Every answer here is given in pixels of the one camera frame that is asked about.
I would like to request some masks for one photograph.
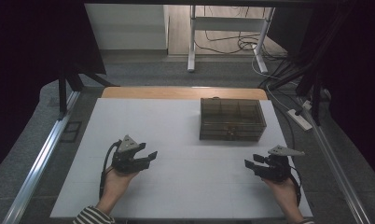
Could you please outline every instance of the human hand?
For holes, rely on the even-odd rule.
[[[115,204],[126,192],[132,179],[139,172],[123,174],[116,171],[113,167],[108,167],[105,172],[104,194],[97,203],[96,208],[109,215]]]
[[[295,184],[290,178],[282,183],[273,182],[268,179],[262,180],[270,187],[275,201],[283,210],[288,223],[299,223],[304,220],[298,208]]]

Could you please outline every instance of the striped shirt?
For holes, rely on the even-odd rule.
[[[94,206],[83,209],[74,219],[74,224],[114,224],[115,220]]]

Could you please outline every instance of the power strip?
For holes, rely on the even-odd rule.
[[[295,115],[296,110],[291,109],[287,112],[287,114],[304,130],[309,131],[313,126],[302,116]]]

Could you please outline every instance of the white wall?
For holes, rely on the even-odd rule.
[[[99,49],[167,49],[166,6],[85,4]]]

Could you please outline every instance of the white tabletop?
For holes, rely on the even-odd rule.
[[[270,189],[244,160],[286,146],[271,101],[260,101],[267,128],[259,142],[199,140],[200,100],[98,99],[51,217],[75,217],[98,203],[109,147],[128,134],[158,151],[111,213],[130,219],[253,219],[283,217]],[[112,160],[113,151],[108,163]],[[302,191],[300,211],[312,217]]]

